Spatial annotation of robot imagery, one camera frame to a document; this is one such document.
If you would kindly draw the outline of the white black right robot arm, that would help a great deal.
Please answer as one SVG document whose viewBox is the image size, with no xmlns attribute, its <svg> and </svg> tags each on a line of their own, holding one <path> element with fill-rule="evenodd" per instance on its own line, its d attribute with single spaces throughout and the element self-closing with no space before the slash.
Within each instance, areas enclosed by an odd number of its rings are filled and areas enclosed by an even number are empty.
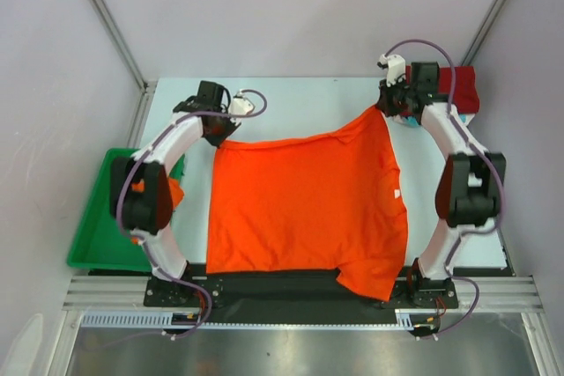
<svg viewBox="0 0 564 376">
<path fill-rule="evenodd" d="M 377 108 L 387 117 L 414 118 L 445 159 L 434 197 L 438 223 L 406 276 L 406 295 L 415 306 L 439 305 L 449 292 L 457 250 L 468 237 L 491 233 L 488 222 L 501 215 L 506 159 L 471 134 L 452 93 L 440 94 L 438 63 L 407 64 L 400 55 L 382 55 L 378 65 L 386 76 Z"/>
</svg>

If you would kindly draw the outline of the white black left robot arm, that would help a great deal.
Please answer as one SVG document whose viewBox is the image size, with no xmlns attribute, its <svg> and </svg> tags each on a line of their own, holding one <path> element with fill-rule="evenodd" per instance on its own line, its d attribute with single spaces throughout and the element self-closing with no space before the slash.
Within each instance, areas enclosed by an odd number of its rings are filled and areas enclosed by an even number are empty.
<svg viewBox="0 0 564 376">
<path fill-rule="evenodd" d="M 172 232 L 171 220 L 183 194 L 171 172 L 193 144 L 205 140 L 219 148 L 254 111 L 243 90 L 232 95 L 219 83 L 202 81 L 195 95 L 173 108 L 152 141 L 111 163 L 110 215 L 119 231 L 141 246 L 152 275 L 166 281 L 163 292 L 178 306 L 193 299 L 195 285 L 184 277 L 188 261 Z"/>
</svg>

